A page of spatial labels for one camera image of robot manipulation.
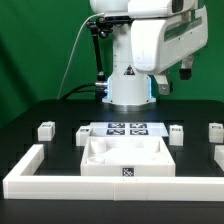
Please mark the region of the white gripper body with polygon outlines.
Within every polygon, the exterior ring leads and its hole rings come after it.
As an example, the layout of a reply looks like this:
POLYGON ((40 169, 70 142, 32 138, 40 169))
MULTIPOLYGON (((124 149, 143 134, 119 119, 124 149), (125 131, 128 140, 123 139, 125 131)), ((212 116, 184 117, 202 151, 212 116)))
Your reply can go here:
POLYGON ((131 26, 134 67, 157 75, 204 47, 208 40, 206 7, 160 19, 136 19, 131 26))

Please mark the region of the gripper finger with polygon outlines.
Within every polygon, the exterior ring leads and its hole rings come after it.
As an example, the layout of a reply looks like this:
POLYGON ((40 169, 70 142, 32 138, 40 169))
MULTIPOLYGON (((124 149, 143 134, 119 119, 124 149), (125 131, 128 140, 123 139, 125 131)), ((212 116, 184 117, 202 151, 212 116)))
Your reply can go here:
POLYGON ((189 55, 182 60, 181 68, 179 69, 180 78, 182 80, 189 80, 192 77, 193 62, 193 55, 189 55))
POLYGON ((161 95, 169 95, 172 92, 172 83, 168 80, 167 75, 155 75, 154 78, 158 85, 158 91, 161 95))

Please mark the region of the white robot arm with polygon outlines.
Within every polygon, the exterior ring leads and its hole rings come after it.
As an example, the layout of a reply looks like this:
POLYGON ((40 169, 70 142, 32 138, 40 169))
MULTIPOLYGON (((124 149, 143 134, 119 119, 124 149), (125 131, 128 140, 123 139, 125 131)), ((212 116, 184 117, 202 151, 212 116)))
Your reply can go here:
POLYGON ((181 64, 180 78, 191 78, 194 53, 208 40, 206 6, 201 0, 89 0, 98 19, 88 24, 94 40, 113 36, 113 72, 98 82, 102 102, 117 111, 138 111, 171 92, 167 70, 181 64))

